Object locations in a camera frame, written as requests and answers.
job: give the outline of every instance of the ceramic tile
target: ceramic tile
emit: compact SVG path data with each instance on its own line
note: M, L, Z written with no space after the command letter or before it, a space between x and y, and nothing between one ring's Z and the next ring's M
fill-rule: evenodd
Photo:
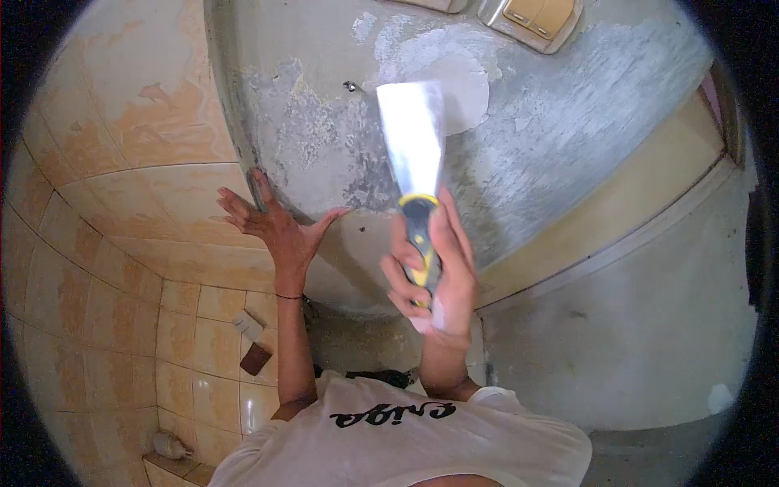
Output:
M160 304L162 297L162 277L146 267L141 270L139 297L156 305Z
M201 244L208 263L200 283L248 291L273 292L273 259L265 249Z
M92 104L70 44L40 89L40 109L52 139L79 178L129 168Z
M146 168L139 173L149 182L155 198L190 242L265 248L261 239L243 235L224 221L227 212L217 204L220 197L217 190L222 186L232 189L246 201L253 201L237 162Z
M112 244L110 240L103 238L97 249L93 274L122 291L137 296L143 276L143 266Z
M211 482L214 470L216 470L216 468L211 467L210 465L200 464L185 475L184 480L199 487L207 487L208 482Z
M183 418L175 415L167 409L157 408L157 415L160 417L160 428L172 432L181 440L184 448L193 452L192 459L199 461L197 441L195 438L195 422L192 419Z
M100 114L131 165L235 161L208 61L202 2L97 9L79 25L74 44Z
M192 418L192 371L157 360L157 405Z
M96 409L131 408L132 357L115 351L85 351L86 399Z
M115 235L120 225L111 211L95 196L85 180L71 182L57 188L57 192L87 223L101 235Z
M49 199L39 234L65 257L91 270L100 245L100 234L79 217L59 195Z
M151 487L184 487L184 479L144 460Z
M238 380L241 334L232 323L198 318L195 328L194 368L227 379Z
M238 376L241 382L250 382L254 384L262 384L265 386L278 386L279 385L279 356L277 354L278 347L278 332L272 328L266 328L257 340L259 345L262 345L267 351L273 354L268 362L263 366L263 369L259 371L256 376L251 376L244 369L240 369ZM246 356L249 352L249 347L252 346L252 341L246 337L241 336L241 358Z
M13 315L25 317L25 296L27 293L27 274L33 257L33 248L46 245L10 206L2 208L2 297L3 307Z
M143 462L138 458L127 459L120 465L110 468L108 476L111 479L111 487L151 486Z
M168 281L166 279L162 285L161 306L171 311L196 315L199 296L200 284Z
M37 330L24 330L27 384L39 408L87 409L84 351L70 341Z
M224 431L200 423L195 424L200 461L216 467L241 444L241 434Z
M238 381L195 372L192 381L195 422L240 432Z
M90 275L48 245L36 245L27 278L25 316L55 335L81 338Z
M241 433L258 432L278 409L277 387L241 383Z
M154 382L155 368L153 358L132 356L132 396L136 408L157 405L157 387Z
M197 316L232 323L243 309L246 292L235 289L202 286L197 305Z
M138 171L95 176L86 184L111 213L115 221L112 236L185 240Z
M184 478L185 475L194 470L198 465L197 462L192 461L187 457L172 460L171 458L163 457L154 451L143 455L143 459L181 478Z
M266 292L247 292L246 312L265 328L278 328L276 295Z
M161 309L157 357L191 369L195 356L195 321L194 316Z
M23 143L16 145L6 175L5 200L33 229L38 229L54 188Z
M76 172L65 162L59 147L51 138L37 100L27 108L22 125L22 137L30 155L55 188L78 179Z
M160 308L153 303L139 301L136 319L132 325L132 353L153 357L157 352L157 321Z
M84 336L94 347L130 353L139 301L95 276L90 277Z

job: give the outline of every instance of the tool handle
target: tool handle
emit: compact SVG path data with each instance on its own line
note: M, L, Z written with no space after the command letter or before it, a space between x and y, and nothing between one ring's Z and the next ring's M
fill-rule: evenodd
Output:
M423 270L412 269L404 265L406 277L412 284L425 288L432 297L435 287L441 279L441 259L430 241L430 216L439 202L430 195L404 197L400 201L403 215L406 217L408 241L422 255ZM431 303L414 302L420 308L428 308Z

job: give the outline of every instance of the man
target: man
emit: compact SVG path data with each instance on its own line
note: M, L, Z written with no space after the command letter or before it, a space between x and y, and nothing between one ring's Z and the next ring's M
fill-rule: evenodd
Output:
M435 296L408 281L402 265L421 256L406 239L404 219L392 226L392 255L381 262L389 298L424 335L419 378L428 397L374 379L325 372L315 380L302 319L305 274L336 208L301 226L254 170L261 213L226 188L218 203L226 220L261 238L276 266L279 410L214 472L213 487L254 485L458 487L579 485L590 463L590 440L575 426L534 415L513 392L479 387L468 377L477 279L471 243L452 196L430 220L442 263ZM412 304L432 302L432 312Z

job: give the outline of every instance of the scraper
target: scraper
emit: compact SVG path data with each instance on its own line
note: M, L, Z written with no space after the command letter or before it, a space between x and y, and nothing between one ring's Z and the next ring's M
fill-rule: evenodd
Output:
M384 84L376 88L376 96L387 153L402 194L400 208L406 217L408 241L424 262L422 270L405 265L404 270L409 281L433 296L441 277L441 261L430 242L428 223L439 205L435 193L444 148L441 83Z

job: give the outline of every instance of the white t-shirt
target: white t-shirt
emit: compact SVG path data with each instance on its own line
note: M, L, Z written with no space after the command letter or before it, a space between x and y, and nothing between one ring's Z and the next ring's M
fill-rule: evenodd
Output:
M222 461L209 487L408 487L473 474L505 487L581 483L592 455L576 426L482 387L468 402L438 401L378 380L325 371L319 400L271 420Z

